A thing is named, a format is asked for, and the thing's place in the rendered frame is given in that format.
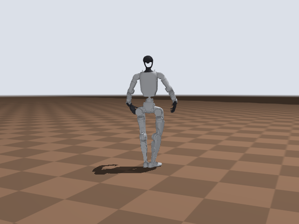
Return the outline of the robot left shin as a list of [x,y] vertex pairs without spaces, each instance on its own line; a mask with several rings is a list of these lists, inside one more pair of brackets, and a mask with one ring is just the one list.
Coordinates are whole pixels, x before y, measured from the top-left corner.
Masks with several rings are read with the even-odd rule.
[[141,145],[141,151],[142,151],[142,154],[143,154],[143,160],[144,162],[146,161],[147,162],[147,141],[142,141],[141,140],[141,134],[139,135],[140,137],[140,145]]

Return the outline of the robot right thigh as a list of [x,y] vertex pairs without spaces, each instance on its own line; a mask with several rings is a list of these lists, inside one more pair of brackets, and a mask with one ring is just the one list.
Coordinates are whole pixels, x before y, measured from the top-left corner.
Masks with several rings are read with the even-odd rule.
[[164,111],[158,106],[154,106],[154,113],[156,115],[156,133],[152,134],[151,138],[155,141],[155,136],[159,134],[162,136],[164,130]]

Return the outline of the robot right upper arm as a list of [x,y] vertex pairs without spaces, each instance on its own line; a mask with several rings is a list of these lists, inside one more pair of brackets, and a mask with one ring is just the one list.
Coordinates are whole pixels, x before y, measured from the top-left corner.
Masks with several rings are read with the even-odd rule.
[[164,76],[164,74],[161,73],[161,72],[156,72],[156,73],[157,73],[157,78],[161,79],[161,82],[162,82],[162,83],[164,84],[164,86],[166,87],[166,88],[165,88],[166,91],[167,91],[167,92],[172,91],[172,88],[171,88],[171,86],[169,85],[169,82],[168,82],[168,80],[166,79],[166,77]]

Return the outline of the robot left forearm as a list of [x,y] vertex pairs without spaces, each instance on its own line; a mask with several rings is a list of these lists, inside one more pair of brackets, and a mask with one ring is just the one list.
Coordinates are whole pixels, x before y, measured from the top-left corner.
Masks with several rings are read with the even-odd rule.
[[129,105],[131,104],[131,99],[132,99],[132,94],[127,92],[127,100],[126,103],[129,103]]

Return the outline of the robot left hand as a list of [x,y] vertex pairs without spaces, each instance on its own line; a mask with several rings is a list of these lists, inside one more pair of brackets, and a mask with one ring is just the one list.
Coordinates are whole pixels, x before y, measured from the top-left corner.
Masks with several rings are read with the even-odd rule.
[[138,108],[138,107],[133,106],[132,103],[131,103],[130,105],[129,105],[129,103],[126,103],[126,104],[129,106],[129,108],[130,108],[130,110],[132,111],[132,113],[133,113],[133,114],[136,114],[136,113],[135,113],[135,111],[136,111],[135,108]]

